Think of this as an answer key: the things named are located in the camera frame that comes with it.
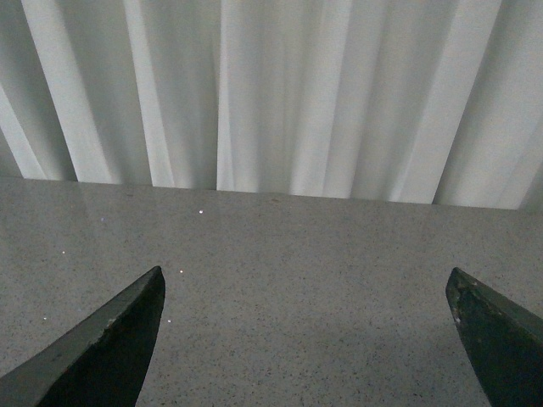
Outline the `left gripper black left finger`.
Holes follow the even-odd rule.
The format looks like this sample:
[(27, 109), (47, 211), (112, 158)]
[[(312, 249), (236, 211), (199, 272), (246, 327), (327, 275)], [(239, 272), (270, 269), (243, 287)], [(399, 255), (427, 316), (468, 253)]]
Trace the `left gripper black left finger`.
[(165, 302), (155, 266), (1, 379), (3, 406), (133, 406)]

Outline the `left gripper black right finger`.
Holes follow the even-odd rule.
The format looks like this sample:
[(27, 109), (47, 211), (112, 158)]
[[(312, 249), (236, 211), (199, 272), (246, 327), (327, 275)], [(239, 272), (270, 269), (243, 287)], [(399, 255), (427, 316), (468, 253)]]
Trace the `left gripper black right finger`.
[(541, 406), (542, 319), (459, 268), (445, 295), (490, 404)]

